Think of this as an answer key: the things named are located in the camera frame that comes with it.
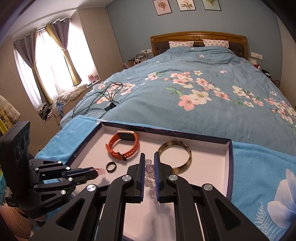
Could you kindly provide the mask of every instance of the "ring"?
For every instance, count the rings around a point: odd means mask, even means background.
[[[182,166],[179,166],[179,167],[172,167],[172,171],[174,174],[180,174],[184,171],[186,171],[188,169],[188,167],[191,165],[191,162],[192,162],[192,153],[191,153],[191,150],[189,148],[189,146],[187,146],[185,143],[181,142],[181,141],[170,141],[170,142],[167,142],[165,144],[163,144],[159,149],[158,149],[158,152],[159,152],[159,155],[161,155],[161,153],[168,149],[169,147],[172,147],[172,146],[181,146],[183,147],[187,152],[188,152],[188,155],[189,155],[189,158],[187,160],[187,162],[185,164],[183,164]]]
[[[108,169],[108,167],[109,166],[111,166],[111,165],[114,165],[114,168],[113,169]],[[107,170],[107,172],[108,173],[113,173],[115,170],[116,170],[116,163],[115,162],[113,162],[113,161],[111,161],[111,162],[109,162],[107,165],[106,165],[106,170]]]

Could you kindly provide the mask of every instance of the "sheer white curtain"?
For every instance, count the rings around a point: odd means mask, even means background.
[[[88,84],[88,75],[97,75],[89,46],[82,30],[74,24],[69,25],[68,47],[72,62],[78,72],[83,84]]]
[[[39,93],[37,84],[35,82],[33,71],[26,64],[26,62],[20,56],[18,51],[14,50],[14,52],[15,52],[15,62],[17,64],[17,69],[20,74],[22,84],[24,85],[24,88],[25,88],[31,102],[33,103],[35,108],[38,108],[38,106],[42,104],[42,101],[41,101],[41,97],[40,97],[40,93]]]
[[[36,66],[52,99],[73,86],[63,51],[46,30],[37,33]]]

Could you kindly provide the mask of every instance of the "watch face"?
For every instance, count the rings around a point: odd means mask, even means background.
[[[124,141],[135,141],[135,137],[132,132],[118,132],[118,136]]]

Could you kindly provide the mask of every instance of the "headboard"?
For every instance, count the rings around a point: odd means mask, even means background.
[[[194,41],[194,47],[204,47],[203,39],[229,41],[229,49],[237,56],[248,59],[247,38],[245,36],[219,32],[179,32],[150,37],[153,56],[170,48],[169,41]]]

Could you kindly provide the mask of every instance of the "beige quilted jacket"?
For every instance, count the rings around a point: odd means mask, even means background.
[[[16,123],[19,120],[20,113],[1,95],[0,108],[4,111],[12,124]]]

